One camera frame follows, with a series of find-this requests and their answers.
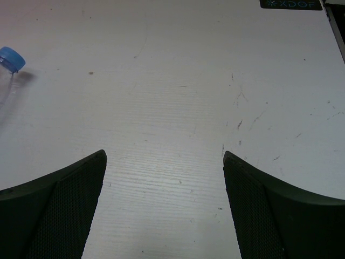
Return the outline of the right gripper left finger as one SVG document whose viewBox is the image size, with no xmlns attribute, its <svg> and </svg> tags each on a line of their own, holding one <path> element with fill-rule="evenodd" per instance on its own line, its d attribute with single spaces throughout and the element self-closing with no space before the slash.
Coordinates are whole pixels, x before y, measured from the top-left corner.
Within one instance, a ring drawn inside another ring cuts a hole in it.
<svg viewBox="0 0 345 259">
<path fill-rule="evenodd" d="M 1 258 L 81 258 L 102 190 L 103 149 L 1 191 Z"/>
</svg>

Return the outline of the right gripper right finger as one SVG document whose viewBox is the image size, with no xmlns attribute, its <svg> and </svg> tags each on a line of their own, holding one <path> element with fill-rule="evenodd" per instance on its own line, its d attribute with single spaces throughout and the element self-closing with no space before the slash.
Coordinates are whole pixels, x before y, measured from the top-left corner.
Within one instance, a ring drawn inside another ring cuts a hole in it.
<svg viewBox="0 0 345 259">
<path fill-rule="evenodd" d="M 242 258 L 344 258 L 344 200 L 293 186 L 229 151 L 223 171 Z"/>
</svg>

